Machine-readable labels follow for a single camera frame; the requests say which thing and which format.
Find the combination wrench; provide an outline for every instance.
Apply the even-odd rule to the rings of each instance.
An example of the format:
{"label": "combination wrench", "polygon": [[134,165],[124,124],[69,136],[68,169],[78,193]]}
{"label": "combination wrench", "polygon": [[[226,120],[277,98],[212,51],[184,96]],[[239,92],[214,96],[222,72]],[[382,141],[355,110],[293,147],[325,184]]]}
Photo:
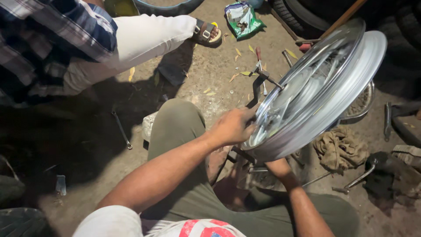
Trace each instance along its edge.
{"label": "combination wrench", "polygon": [[123,134],[123,138],[127,143],[127,149],[131,150],[133,146],[130,144],[129,140],[126,137],[126,134],[124,133],[123,127],[121,126],[120,120],[118,119],[117,113],[113,110],[111,111],[111,114],[114,115],[115,120],[117,120],[118,127],[120,128],[121,134]]}

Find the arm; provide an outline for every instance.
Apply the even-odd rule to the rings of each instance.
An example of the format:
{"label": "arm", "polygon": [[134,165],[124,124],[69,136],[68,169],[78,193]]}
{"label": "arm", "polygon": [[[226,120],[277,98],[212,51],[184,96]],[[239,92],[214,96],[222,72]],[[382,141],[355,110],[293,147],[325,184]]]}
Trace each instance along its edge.
{"label": "arm", "polygon": [[314,207],[285,158],[266,163],[288,192],[299,237],[334,236]]}
{"label": "arm", "polygon": [[[103,7],[101,0],[95,1]],[[5,24],[27,24],[72,57],[105,62],[117,45],[117,25],[99,6],[82,0],[2,1]]]}
{"label": "arm", "polygon": [[255,125],[246,126],[254,111],[247,108],[225,113],[202,136],[141,165],[100,201],[97,209],[121,205],[141,212],[170,194],[212,151],[247,140]]}

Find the red screwdriver handle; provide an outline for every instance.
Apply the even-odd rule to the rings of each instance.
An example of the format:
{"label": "red screwdriver handle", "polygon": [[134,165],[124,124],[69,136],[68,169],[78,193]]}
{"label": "red screwdriver handle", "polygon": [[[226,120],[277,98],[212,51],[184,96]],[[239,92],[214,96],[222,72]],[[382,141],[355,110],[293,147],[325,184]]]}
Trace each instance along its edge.
{"label": "red screwdriver handle", "polygon": [[257,61],[262,59],[262,57],[260,56],[260,47],[256,47],[256,55],[257,55]]}

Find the white t-shirt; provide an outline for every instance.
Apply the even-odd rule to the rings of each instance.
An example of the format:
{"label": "white t-shirt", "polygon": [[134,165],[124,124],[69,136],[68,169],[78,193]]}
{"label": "white t-shirt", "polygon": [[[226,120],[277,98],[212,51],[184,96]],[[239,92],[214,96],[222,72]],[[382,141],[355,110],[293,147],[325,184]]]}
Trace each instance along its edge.
{"label": "white t-shirt", "polygon": [[108,206],[88,215],[73,237],[245,237],[230,224],[212,220],[140,220],[130,208]]}

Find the leg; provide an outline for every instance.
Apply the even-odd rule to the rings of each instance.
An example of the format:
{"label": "leg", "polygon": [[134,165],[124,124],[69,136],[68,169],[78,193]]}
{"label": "leg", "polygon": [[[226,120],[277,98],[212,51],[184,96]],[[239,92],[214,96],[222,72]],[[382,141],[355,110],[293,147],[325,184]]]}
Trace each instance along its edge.
{"label": "leg", "polygon": [[196,19],[190,16],[130,16],[114,18],[118,26],[117,48],[106,63],[73,59],[64,76],[65,95],[122,73],[179,47],[193,36]]}
{"label": "leg", "polygon": [[[151,133],[148,160],[187,143],[205,132],[205,123],[192,103],[172,99],[158,112]],[[233,212],[214,194],[202,162],[170,195],[148,208],[148,220],[217,219],[230,223]]]}
{"label": "leg", "polygon": [[[308,194],[308,196],[335,236],[358,235],[359,218],[356,210],[347,201],[327,194]],[[296,234],[293,213],[286,192],[252,189],[245,203],[248,208],[258,211],[238,213],[233,226],[248,237]],[[256,232],[250,226],[251,223],[259,225],[259,230],[266,232],[264,234]]]}

